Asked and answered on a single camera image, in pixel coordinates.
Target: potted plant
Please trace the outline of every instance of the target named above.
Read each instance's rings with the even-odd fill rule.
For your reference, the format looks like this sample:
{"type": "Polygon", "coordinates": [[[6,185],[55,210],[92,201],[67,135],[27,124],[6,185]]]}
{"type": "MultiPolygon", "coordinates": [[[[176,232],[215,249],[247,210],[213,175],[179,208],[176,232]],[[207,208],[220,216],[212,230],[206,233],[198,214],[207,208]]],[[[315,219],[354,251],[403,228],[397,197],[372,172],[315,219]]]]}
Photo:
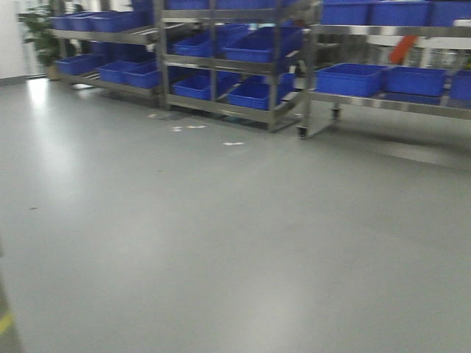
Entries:
{"type": "MultiPolygon", "coordinates": [[[[36,57],[41,65],[46,68],[46,75],[50,79],[58,79],[55,60],[60,59],[59,40],[52,34],[52,23],[50,18],[54,16],[53,1],[48,4],[28,9],[28,13],[19,15],[20,21],[27,27],[25,43],[33,43],[36,57]]],[[[80,5],[76,5],[76,11],[83,10],[80,5]]],[[[64,40],[67,57],[73,57],[77,53],[76,47],[70,40],[64,40]]],[[[82,52],[88,43],[82,44],[82,52]]]]}

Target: orange object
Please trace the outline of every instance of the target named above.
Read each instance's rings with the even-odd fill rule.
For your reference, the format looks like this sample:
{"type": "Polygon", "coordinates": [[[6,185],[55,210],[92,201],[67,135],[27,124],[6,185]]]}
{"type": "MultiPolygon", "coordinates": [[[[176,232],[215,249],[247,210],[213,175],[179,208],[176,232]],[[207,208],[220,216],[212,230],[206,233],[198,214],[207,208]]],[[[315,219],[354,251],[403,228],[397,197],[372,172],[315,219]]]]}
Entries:
{"type": "Polygon", "coordinates": [[[406,35],[389,55],[389,61],[393,64],[401,64],[406,58],[409,49],[415,45],[418,39],[419,37],[416,35],[406,35]]]}

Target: yellow floor marking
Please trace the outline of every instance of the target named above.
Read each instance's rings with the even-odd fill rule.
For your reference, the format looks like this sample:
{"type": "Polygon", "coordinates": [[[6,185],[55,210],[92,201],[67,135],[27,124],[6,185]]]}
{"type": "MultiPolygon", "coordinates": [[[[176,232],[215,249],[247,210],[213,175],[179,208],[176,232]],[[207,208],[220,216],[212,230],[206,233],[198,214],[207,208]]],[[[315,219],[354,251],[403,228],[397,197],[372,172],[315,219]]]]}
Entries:
{"type": "Polygon", "coordinates": [[[0,318],[0,335],[3,335],[13,324],[13,315],[7,311],[2,318],[0,318]]]}

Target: white wall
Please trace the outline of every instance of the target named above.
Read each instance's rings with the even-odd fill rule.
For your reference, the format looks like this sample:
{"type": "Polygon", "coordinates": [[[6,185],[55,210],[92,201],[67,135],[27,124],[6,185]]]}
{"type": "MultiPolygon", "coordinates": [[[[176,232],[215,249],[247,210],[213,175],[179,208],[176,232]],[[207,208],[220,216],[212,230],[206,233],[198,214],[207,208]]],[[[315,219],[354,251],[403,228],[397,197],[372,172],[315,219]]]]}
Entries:
{"type": "Polygon", "coordinates": [[[24,76],[26,66],[13,2],[0,2],[0,79],[24,76]]]}

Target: caster wheel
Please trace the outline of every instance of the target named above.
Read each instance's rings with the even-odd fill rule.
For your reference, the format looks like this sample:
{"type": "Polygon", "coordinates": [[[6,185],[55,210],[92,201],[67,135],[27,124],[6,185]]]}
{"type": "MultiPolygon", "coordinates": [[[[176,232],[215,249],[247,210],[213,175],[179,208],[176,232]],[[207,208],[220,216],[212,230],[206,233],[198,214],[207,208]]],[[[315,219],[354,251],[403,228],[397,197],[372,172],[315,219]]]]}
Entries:
{"type": "Polygon", "coordinates": [[[308,138],[308,129],[306,127],[299,126],[297,128],[297,133],[300,139],[304,140],[308,138]]]}

